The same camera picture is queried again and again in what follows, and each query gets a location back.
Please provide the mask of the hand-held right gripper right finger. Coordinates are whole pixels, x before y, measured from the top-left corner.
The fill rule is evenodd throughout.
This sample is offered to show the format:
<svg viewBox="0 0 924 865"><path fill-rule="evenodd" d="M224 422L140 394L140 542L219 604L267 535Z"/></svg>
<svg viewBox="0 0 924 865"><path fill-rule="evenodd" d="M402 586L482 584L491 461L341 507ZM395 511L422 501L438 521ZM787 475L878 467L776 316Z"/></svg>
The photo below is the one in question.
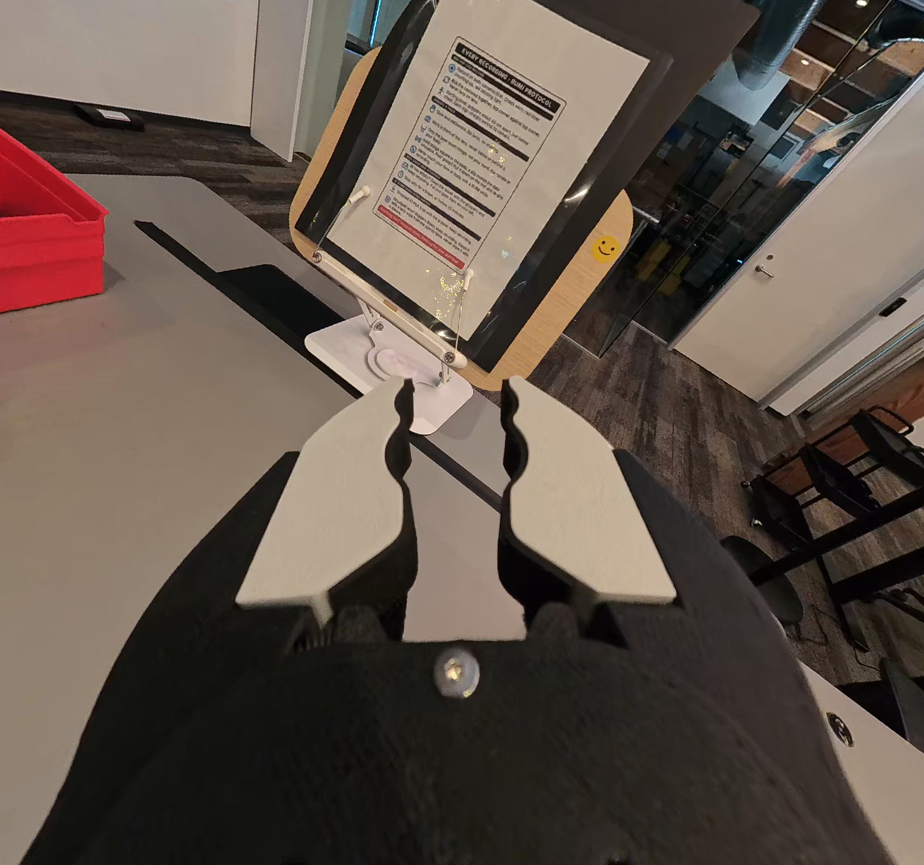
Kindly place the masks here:
<svg viewBox="0 0 924 865"><path fill-rule="evenodd" d="M677 591L615 449L525 378L503 383L500 581L530 624L548 604L670 605Z"/></svg>

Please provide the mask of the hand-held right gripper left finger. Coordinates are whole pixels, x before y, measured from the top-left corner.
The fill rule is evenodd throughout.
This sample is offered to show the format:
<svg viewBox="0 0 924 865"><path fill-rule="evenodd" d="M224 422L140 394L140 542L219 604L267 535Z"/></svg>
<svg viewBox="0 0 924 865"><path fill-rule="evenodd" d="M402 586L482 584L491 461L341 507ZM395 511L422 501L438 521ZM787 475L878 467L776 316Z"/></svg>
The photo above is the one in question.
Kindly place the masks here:
<svg viewBox="0 0 924 865"><path fill-rule="evenodd" d="M418 575L406 474L413 386L392 377L337 413L298 454L236 596L244 609L350 606L390 616Z"/></svg>

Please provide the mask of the wooden book stand white base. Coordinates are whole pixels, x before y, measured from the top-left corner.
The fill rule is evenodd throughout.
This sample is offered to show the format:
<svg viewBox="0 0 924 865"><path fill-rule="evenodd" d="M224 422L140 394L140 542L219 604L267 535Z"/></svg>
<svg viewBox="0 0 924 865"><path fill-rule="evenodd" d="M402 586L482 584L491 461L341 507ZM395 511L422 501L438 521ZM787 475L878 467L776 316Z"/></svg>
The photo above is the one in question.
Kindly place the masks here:
<svg viewBox="0 0 924 865"><path fill-rule="evenodd" d="M629 197L621 192L490 372L472 363L461 370L439 363L414 336L399 329L394 315L381 316L361 297L361 314L306 334L302 345L363 395L392 376L412 380L411 431L433 434L468 404L475 389L496 391L504 378L532 373L618 260L609 265L596 261L591 256L593 243L601 235L614 235L624 251L632 222Z"/></svg>

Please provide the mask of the black chair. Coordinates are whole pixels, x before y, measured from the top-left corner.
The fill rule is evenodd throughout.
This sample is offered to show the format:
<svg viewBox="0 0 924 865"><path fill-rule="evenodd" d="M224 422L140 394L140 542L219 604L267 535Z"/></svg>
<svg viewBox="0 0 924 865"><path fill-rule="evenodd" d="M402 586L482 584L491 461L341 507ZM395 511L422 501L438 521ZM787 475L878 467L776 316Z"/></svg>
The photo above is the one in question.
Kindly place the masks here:
<svg viewBox="0 0 924 865"><path fill-rule="evenodd" d="M788 549L781 569L756 570L757 582L787 581L789 572L815 564L841 632L864 652L868 642L848 606L879 601L922 622L922 595L914 596L918 607L908 596L895 596L903 584L922 578L922 547L838 581L826 557L922 512L923 454L914 432L915 425L893 409L859 409L740 483L750 524Z"/></svg>

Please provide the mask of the red plastic bin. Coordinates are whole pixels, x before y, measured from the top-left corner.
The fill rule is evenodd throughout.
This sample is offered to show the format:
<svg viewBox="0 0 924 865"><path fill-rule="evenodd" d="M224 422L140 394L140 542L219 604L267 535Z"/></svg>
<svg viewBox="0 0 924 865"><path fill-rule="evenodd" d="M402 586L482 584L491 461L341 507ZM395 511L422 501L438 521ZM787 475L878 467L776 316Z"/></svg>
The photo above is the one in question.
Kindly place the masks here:
<svg viewBox="0 0 924 865"><path fill-rule="evenodd" d="M1 311L104 290L107 210L1 132Z"/></svg>

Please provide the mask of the white printed instruction sheet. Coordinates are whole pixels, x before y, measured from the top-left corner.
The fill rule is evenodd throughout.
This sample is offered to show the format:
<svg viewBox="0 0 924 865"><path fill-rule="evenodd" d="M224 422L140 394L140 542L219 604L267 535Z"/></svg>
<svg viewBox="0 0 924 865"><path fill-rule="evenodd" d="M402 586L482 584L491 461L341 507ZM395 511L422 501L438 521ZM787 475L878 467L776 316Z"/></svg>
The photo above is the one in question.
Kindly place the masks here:
<svg viewBox="0 0 924 865"><path fill-rule="evenodd" d="M471 339L649 64L534 0L439 0L325 245Z"/></svg>

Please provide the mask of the black flat device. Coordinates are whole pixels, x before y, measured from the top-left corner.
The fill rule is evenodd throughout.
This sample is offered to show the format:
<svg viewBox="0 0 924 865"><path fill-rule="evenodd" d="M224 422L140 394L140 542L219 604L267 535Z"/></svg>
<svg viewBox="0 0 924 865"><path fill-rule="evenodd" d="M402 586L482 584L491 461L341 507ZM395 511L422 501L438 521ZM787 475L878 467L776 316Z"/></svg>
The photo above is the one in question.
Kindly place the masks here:
<svg viewBox="0 0 924 865"><path fill-rule="evenodd" d="M80 119L97 128L133 132L145 132L146 129L142 117L124 110L86 103L74 103L72 108Z"/></svg>

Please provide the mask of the white document stand with sheet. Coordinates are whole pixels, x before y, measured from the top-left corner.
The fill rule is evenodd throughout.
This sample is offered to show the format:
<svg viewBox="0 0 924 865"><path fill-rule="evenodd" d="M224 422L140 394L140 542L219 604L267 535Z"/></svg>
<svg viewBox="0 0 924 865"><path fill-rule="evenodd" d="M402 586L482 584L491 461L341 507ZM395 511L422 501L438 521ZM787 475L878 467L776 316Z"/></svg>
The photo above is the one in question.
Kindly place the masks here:
<svg viewBox="0 0 924 865"><path fill-rule="evenodd" d="M577 183L590 190L573 210L557 210L508 287L471 339L452 330L325 239L339 214L365 196L354 191L373 142L374 121L385 119L410 58L439 0L410 0L385 42L350 77L290 212L296 249L336 286L394 315L437 361L490 372L515 340L594 225L641 169L658 140L731 55L758 17L737 0L534 0L565 19L650 61L641 80L596 147Z"/></svg>

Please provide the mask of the grey ventilation duct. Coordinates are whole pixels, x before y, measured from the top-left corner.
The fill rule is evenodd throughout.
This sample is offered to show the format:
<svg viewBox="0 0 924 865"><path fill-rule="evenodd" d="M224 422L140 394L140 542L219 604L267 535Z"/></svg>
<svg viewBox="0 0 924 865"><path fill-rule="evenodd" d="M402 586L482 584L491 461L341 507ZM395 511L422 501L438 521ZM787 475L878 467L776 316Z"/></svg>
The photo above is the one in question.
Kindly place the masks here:
<svg viewBox="0 0 924 865"><path fill-rule="evenodd" d="M826 1L758 0L759 21L733 57L739 82L752 91L765 88Z"/></svg>

